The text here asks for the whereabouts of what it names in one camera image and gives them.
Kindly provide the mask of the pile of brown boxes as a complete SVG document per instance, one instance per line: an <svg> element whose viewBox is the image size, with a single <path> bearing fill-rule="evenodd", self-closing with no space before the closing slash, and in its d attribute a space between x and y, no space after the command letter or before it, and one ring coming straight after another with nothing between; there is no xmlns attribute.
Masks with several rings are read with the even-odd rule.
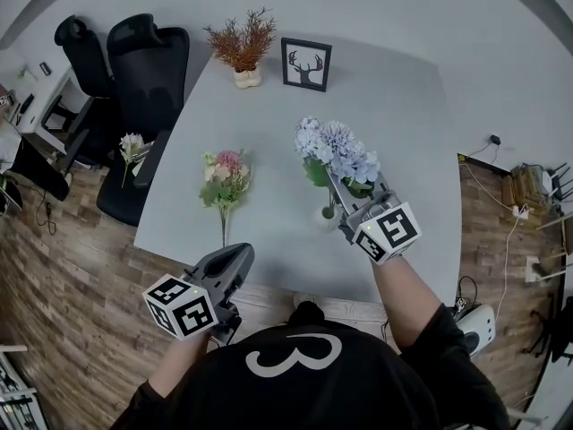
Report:
<svg viewBox="0 0 573 430"><path fill-rule="evenodd" d="M541 178L528 165L515 166L502 178L501 200L510 208L526 204L534 214L540 215L548 213L550 208Z"/></svg>

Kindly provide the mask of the black swivel chair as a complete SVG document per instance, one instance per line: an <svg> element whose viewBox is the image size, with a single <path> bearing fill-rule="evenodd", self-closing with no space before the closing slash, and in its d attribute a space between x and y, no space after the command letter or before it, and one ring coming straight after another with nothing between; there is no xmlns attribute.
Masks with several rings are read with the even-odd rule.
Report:
<svg viewBox="0 0 573 430"><path fill-rule="evenodd" d="M537 310L530 312L530 316L536 317L542 324L542 332L524 353L539 357L549 347L553 363L566 358L570 366L573 364L573 353L568 353L567 349L573 345L573 296L567 298L566 304L557 313L553 309L554 298L550 295L549 314L546 317Z"/></svg>

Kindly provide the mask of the white metal rack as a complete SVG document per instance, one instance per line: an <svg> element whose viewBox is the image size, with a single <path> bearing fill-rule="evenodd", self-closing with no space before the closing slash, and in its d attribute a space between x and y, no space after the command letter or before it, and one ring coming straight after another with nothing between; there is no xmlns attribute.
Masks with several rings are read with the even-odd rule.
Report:
<svg viewBox="0 0 573 430"><path fill-rule="evenodd" d="M27 351L25 345L0 344L0 430L49 430L37 390L22 380L7 356Z"/></svg>

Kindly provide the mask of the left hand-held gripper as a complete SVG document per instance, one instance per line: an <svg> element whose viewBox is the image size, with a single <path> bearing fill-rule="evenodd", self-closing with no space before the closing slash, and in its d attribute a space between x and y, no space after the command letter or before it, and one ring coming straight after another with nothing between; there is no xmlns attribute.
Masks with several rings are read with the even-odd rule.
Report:
<svg viewBox="0 0 573 430"><path fill-rule="evenodd" d="M206 331L227 345L242 322L231 296L254 262L252 245L228 245L205 255L177 278L167 274L143 292L156 325L178 340Z"/></svg>

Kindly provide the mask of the dried orange plant white pot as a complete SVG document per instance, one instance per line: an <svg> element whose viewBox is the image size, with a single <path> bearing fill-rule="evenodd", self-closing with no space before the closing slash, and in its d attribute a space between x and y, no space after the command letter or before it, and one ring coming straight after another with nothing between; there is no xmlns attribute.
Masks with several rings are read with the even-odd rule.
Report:
<svg viewBox="0 0 573 430"><path fill-rule="evenodd" d="M276 39L277 25L270 9L249 10L243 25L226 19L223 29L203 29L213 56L233 71L235 86L246 90L262 83L260 63Z"/></svg>

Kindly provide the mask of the white flower bunch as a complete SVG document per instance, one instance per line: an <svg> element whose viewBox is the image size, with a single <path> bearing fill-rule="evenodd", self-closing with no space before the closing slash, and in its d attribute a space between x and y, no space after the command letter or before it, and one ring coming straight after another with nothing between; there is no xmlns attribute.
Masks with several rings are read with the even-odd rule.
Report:
<svg viewBox="0 0 573 430"><path fill-rule="evenodd" d="M135 176L138 175L141 165L149 153L149 149L150 146L144 142L142 136L138 133L127 133L120 139L119 150L124 159L122 185L124 185L129 171L132 171Z"/></svg>

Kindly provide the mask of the white round speaker device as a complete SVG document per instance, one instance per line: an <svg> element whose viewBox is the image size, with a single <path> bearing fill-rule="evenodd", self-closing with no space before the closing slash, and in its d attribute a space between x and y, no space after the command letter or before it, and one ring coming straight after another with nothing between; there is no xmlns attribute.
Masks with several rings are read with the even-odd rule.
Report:
<svg viewBox="0 0 573 430"><path fill-rule="evenodd" d="M479 305L457 321L464 333L464 342L470 357L477 356L495 339L495 313L490 305Z"/></svg>

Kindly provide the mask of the person's black shirt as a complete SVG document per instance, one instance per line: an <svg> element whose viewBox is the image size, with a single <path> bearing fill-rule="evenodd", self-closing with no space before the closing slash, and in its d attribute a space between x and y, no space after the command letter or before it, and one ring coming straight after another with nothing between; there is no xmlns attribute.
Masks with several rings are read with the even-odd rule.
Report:
<svg viewBox="0 0 573 430"><path fill-rule="evenodd" d="M166 397L142 384L110 430L510 430L441 307L402 353L337 322L287 324L218 348Z"/></svg>

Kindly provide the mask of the white side desk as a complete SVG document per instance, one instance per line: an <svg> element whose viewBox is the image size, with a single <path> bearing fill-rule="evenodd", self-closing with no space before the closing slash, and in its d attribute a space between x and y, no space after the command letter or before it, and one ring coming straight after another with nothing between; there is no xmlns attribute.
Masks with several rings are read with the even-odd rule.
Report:
<svg viewBox="0 0 573 430"><path fill-rule="evenodd" d="M67 63L55 69L51 75L42 76L32 89L34 99L26 112L18 115L16 129L21 135L35 134L59 153L66 154L64 143L47 128L52 115L52 106L68 82L77 83L72 66Z"/></svg>

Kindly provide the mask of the white vase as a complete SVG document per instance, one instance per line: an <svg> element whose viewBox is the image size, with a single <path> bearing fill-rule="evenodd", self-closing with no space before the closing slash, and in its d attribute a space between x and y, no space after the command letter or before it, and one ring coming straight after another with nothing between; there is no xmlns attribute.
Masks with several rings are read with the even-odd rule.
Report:
<svg viewBox="0 0 573 430"><path fill-rule="evenodd" d="M320 231L330 233L338 229L340 216L340 210L334 204L333 206L320 207L314 214L314 220Z"/></svg>

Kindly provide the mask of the black mesh office chair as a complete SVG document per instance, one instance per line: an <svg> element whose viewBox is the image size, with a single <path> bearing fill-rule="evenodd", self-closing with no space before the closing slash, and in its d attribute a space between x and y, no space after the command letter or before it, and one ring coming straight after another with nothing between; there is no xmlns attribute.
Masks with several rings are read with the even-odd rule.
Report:
<svg viewBox="0 0 573 430"><path fill-rule="evenodd" d="M160 157L148 153L138 175L129 171L122 185L120 139L127 133L138 133L146 144L158 142L160 151L165 148L184 106L189 47L185 29L159 28L149 13L120 21L108 34L107 54L123 126L113 165L98 192L97 206L126 225L139 225Z"/></svg>
<svg viewBox="0 0 573 430"><path fill-rule="evenodd" d="M116 131L121 117L115 86L98 37L80 18L72 15L57 27L55 43L63 49L81 91L88 96L88 101L71 123L65 148L72 148L81 133L86 132L75 160L109 168L114 162Z"/></svg>

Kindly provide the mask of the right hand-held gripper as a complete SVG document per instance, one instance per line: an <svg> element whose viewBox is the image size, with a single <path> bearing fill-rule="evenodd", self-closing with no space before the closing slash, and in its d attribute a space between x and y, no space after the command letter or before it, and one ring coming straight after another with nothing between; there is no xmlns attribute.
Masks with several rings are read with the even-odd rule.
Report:
<svg viewBox="0 0 573 430"><path fill-rule="evenodd" d="M373 190L372 182L348 185L328 169L326 176L329 192L344 212L338 228L372 263L382 264L400 256L422 236L410 205L398 199L380 171Z"/></svg>

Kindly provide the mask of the person's left forearm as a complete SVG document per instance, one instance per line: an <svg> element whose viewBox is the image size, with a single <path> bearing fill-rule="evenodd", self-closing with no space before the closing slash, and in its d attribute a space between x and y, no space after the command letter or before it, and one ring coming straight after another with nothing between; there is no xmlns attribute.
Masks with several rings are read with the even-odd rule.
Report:
<svg viewBox="0 0 573 430"><path fill-rule="evenodd" d="M150 387L160 397L167 397L187 370L206 354L209 340L210 334L206 331L188 340L175 340L150 376Z"/></svg>

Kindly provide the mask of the pink flower bouquet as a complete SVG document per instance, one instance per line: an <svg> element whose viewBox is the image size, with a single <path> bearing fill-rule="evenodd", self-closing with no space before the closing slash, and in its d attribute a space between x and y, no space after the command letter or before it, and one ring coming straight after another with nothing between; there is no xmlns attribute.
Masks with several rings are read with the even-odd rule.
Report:
<svg viewBox="0 0 573 430"><path fill-rule="evenodd" d="M222 245L227 246L227 223L231 212L244 202L252 171L244 162L244 151L204 153L204 184L199 192L205 208L218 211Z"/></svg>

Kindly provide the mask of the blue flower bouquet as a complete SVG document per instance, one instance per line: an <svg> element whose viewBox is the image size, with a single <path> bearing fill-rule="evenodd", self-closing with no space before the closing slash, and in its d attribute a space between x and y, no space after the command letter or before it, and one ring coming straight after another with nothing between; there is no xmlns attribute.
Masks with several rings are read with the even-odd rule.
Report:
<svg viewBox="0 0 573 430"><path fill-rule="evenodd" d="M365 149L347 125L335 120L323 123L314 116L305 116L295 128L295 150L303 160L306 177L314 186L329 190L328 169L348 185L372 182L373 190L380 171L377 154ZM334 204L329 192L325 206Z"/></svg>

